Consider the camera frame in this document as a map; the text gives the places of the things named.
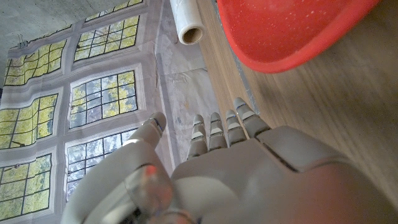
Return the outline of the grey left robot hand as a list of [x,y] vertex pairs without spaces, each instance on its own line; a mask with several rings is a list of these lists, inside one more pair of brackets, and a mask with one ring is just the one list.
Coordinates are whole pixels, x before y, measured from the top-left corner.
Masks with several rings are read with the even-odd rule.
[[349,159],[291,128],[270,128],[241,98],[205,131],[193,119],[187,160],[168,174],[154,113],[94,166],[62,223],[396,223],[397,209]]

